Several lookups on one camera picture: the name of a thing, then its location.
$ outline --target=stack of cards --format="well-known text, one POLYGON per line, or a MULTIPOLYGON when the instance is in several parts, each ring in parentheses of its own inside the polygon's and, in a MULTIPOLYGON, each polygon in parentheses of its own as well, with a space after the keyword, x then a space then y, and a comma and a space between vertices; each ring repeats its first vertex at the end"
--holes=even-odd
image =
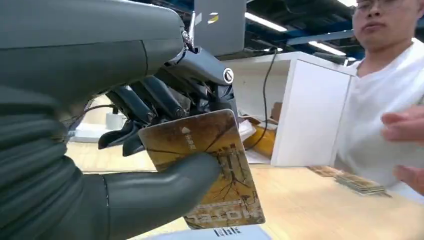
POLYGON ((378 184, 377 182, 347 172, 337 174, 335 176, 335 180, 339 184, 342 184, 363 196, 390 197, 390 195, 386 193, 384 186, 378 184))
POLYGON ((307 168, 321 177, 335 177, 341 173, 340 170, 330 166, 307 166, 307 168))

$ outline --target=ceiling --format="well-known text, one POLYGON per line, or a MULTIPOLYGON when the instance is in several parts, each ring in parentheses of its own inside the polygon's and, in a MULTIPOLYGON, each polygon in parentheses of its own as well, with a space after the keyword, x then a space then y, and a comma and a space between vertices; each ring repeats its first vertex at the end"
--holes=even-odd
MULTIPOLYGON (((135 1, 171 8, 181 15, 187 26, 194 10, 194 0, 135 1)), ((345 55, 351 59, 364 57, 364 51, 352 33, 351 5, 355 4, 356 0, 246 0, 246 2, 248 13, 284 27, 286 31, 277 31, 247 18, 244 47, 249 51, 240 53, 238 57, 269 54, 264 50, 270 46, 279 47, 284 52, 302 51, 309 54, 322 52, 345 55)), ((424 18, 418 22, 415 37, 424 41, 424 18)))

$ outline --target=glasses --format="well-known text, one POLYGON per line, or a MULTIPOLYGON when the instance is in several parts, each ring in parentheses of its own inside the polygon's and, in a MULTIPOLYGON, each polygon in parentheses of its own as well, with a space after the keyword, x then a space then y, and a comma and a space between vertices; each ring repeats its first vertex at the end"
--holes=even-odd
POLYGON ((359 0, 357 7, 355 7, 355 13, 369 13, 375 5, 377 5, 380 11, 388 12, 392 11, 402 5, 404 0, 359 0))

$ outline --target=barcode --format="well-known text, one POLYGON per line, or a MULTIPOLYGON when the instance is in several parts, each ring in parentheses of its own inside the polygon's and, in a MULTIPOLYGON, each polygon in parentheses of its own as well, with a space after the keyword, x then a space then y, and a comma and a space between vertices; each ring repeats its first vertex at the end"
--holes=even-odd
POLYGON ((216 236, 220 238, 242 233, 237 227, 214 228, 213 231, 215 232, 216 236))

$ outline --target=man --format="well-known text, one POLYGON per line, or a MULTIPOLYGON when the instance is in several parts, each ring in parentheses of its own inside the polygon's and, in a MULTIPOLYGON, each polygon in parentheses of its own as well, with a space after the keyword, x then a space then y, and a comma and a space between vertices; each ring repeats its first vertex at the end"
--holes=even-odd
POLYGON ((335 161, 422 203, 424 43, 412 38, 423 14, 424 0, 357 1, 353 30, 365 58, 352 65, 357 77, 335 161))

